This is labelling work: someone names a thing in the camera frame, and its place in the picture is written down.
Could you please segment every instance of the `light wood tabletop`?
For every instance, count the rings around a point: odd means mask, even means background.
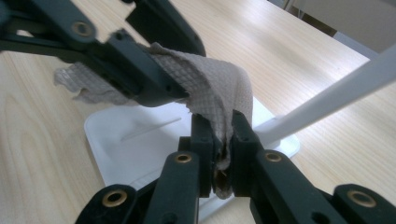
[[[133,6],[75,1],[100,40]],[[263,0],[173,0],[203,39],[208,57],[244,67],[254,95],[275,115],[292,109],[368,59]],[[73,223],[105,185],[83,130],[111,105],[85,105],[53,85],[56,58],[0,54],[0,223]],[[300,131],[292,161],[319,189],[356,183],[396,204],[396,85]],[[236,199],[204,223],[254,223]]]

